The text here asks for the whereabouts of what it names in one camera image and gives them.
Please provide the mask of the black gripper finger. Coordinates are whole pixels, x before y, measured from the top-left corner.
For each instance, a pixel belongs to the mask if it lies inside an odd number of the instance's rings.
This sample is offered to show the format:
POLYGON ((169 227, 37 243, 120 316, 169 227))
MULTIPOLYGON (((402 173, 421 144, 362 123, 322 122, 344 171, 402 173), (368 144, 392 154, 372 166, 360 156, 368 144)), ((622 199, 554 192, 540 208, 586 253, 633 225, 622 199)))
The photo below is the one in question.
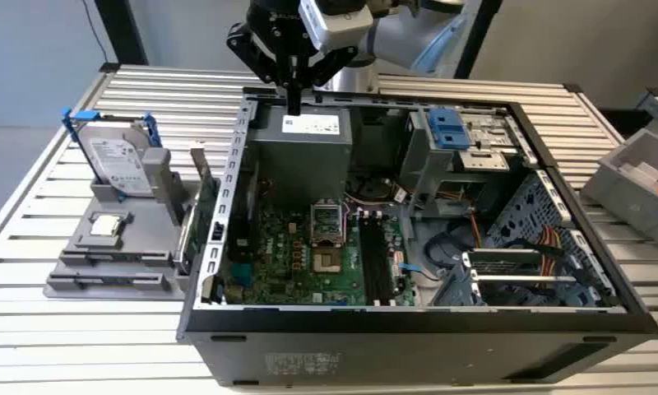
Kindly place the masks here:
POLYGON ((313 65, 309 53, 297 55, 293 71, 293 115, 301 114, 302 91, 322 86, 357 56, 357 47, 332 50, 313 65))
POLYGON ((265 83, 274 83, 284 89, 288 115, 294 115, 294 80, 292 59, 282 45, 281 37, 276 35, 278 30, 270 33, 272 58, 253 40, 252 28, 245 23, 232 26, 226 36, 226 46, 237 55, 242 63, 256 73, 265 83))

